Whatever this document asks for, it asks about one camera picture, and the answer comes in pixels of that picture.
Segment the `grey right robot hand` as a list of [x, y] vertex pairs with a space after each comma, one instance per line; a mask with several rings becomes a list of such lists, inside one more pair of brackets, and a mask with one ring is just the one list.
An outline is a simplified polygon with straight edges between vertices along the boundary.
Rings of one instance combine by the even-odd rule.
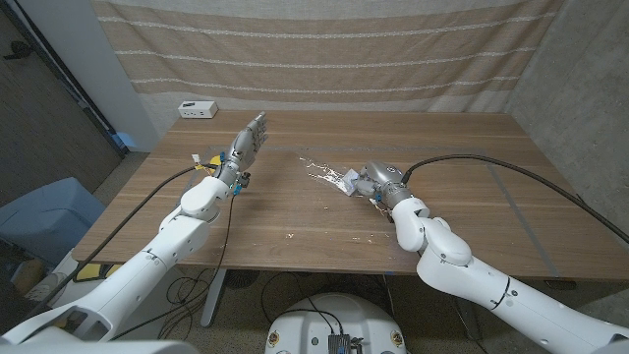
[[375, 200], [380, 197], [388, 208], [393, 209], [412, 197], [402, 178], [402, 171], [394, 165], [371, 160], [359, 172], [354, 186], [360, 195]]

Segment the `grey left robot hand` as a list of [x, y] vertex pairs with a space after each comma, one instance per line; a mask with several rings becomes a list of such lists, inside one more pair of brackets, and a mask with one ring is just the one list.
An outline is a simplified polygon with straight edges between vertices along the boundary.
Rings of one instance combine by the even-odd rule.
[[266, 141], [266, 113], [261, 111], [235, 138], [227, 150], [225, 160], [213, 176], [226, 185], [234, 184], [254, 162]]

